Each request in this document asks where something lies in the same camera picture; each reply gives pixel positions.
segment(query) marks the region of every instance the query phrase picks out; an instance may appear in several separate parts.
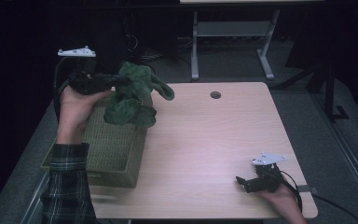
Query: gray carpet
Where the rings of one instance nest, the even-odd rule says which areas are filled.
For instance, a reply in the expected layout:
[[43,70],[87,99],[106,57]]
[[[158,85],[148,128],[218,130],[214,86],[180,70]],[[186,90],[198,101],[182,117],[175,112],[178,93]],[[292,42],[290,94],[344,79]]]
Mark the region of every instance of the gray carpet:
[[[225,41],[215,45],[216,52],[201,51],[199,55],[200,80],[198,82],[261,81],[269,86],[276,85],[301,70],[284,67],[292,43],[273,42],[268,59],[275,74],[274,80],[263,75],[255,50],[262,45],[256,41]],[[160,58],[145,62],[156,69],[164,81],[190,82],[190,54],[179,55],[180,59]],[[342,156],[339,143],[332,135],[329,124],[324,121],[315,98],[323,98],[323,91],[316,95],[306,92],[309,78],[299,80],[282,91],[271,91],[273,100],[282,118],[293,149],[308,184],[325,197],[358,216],[358,183],[349,165]],[[342,105],[350,119],[337,120],[336,125],[358,159],[358,106],[348,89],[336,81],[336,105]],[[52,106],[40,122],[16,169],[0,195],[0,223],[21,223],[29,204],[33,201],[43,172],[39,165],[44,159],[55,136],[56,123]],[[315,199],[319,215],[310,223],[358,223],[336,207]],[[37,222],[38,214],[31,216]],[[265,220],[267,224],[285,223],[284,220]]]

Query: hand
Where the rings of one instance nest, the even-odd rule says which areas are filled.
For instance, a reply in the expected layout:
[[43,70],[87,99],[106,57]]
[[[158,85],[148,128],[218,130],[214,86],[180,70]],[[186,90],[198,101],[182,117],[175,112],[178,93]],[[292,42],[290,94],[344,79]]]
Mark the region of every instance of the hand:
[[257,192],[256,194],[260,198],[269,202],[272,207],[274,207],[274,209],[289,223],[307,223],[298,207],[296,196],[285,185],[280,184],[280,186],[275,192],[263,190]]
[[83,95],[67,86],[61,95],[60,122],[57,131],[57,144],[81,144],[81,134],[92,108],[111,91]]

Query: green basket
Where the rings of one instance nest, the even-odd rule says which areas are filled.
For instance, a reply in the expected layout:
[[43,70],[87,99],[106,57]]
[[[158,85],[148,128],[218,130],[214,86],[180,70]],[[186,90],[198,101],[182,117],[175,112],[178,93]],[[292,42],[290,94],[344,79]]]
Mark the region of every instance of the green basket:
[[[83,142],[89,143],[87,173],[90,185],[135,188],[144,153],[147,129],[133,124],[123,126],[104,122],[103,114],[109,99],[96,104],[89,117]],[[152,105],[152,99],[143,105]],[[41,168],[48,171],[51,161],[48,151]]]

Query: plaid shirt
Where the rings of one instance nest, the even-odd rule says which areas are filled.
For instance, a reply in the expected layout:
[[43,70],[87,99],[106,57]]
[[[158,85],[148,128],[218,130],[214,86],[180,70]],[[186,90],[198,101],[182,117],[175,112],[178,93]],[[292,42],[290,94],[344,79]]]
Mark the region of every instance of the plaid shirt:
[[98,223],[86,173],[88,144],[54,145],[40,200],[42,223]]

